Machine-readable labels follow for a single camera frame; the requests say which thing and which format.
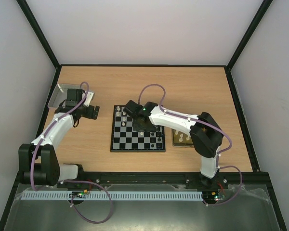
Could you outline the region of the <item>black magnetic chess board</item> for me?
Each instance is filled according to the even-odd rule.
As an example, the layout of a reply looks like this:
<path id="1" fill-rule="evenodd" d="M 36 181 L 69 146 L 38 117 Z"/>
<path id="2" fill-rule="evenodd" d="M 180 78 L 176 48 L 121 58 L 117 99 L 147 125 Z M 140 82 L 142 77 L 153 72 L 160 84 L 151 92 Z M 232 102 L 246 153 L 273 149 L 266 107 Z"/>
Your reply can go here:
<path id="1" fill-rule="evenodd" d="M 117 106 L 121 107 L 120 116 L 116 116 Z M 134 131 L 132 128 L 132 118 L 129 115 L 122 115 L 124 111 L 123 105 L 114 105 L 112 132 L 110 141 L 111 152 L 165 152 L 165 132 L 164 128 L 158 127 L 156 132 L 143 132 Z"/>

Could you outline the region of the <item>gold metal tin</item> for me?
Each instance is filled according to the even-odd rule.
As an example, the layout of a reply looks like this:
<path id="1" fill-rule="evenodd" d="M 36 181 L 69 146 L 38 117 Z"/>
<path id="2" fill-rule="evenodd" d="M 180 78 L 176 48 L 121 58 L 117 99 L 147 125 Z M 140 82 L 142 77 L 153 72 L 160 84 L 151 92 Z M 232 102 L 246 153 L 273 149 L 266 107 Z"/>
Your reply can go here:
<path id="1" fill-rule="evenodd" d="M 191 138 L 178 130 L 172 130 L 172 145 L 174 147 L 193 147 Z"/>

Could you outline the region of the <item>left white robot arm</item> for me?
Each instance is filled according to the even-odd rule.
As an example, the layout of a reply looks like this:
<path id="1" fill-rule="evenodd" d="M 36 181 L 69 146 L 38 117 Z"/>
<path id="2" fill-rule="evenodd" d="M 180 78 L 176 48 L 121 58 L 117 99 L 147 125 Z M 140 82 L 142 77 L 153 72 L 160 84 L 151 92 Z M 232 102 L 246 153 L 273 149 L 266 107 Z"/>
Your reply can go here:
<path id="1" fill-rule="evenodd" d="M 82 88 L 68 89 L 67 97 L 55 110 L 46 129 L 31 143 L 22 144 L 18 149 L 19 180 L 22 184 L 54 186 L 64 180 L 78 177 L 78 164 L 59 164 L 56 149 L 71 129 L 83 118 L 97 119 L 99 107 L 92 106 L 94 93 Z"/>

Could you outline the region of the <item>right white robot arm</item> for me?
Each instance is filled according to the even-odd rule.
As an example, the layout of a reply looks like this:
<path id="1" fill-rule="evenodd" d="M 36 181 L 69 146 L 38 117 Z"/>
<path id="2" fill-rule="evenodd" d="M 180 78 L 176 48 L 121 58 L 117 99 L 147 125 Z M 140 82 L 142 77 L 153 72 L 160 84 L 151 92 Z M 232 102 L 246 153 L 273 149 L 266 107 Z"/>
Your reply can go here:
<path id="1" fill-rule="evenodd" d="M 201 185 L 209 189 L 217 183 L 218 155 L 226 135 L 209 113 L 203 112 L 199 116 L 183 114 L 153 102 L 142 106 L 132 100 L 123 111 L 133 119 L 132 126 L 136 131 L 153 132 L 163 126 L 186 134 L 201 155 Z"/>

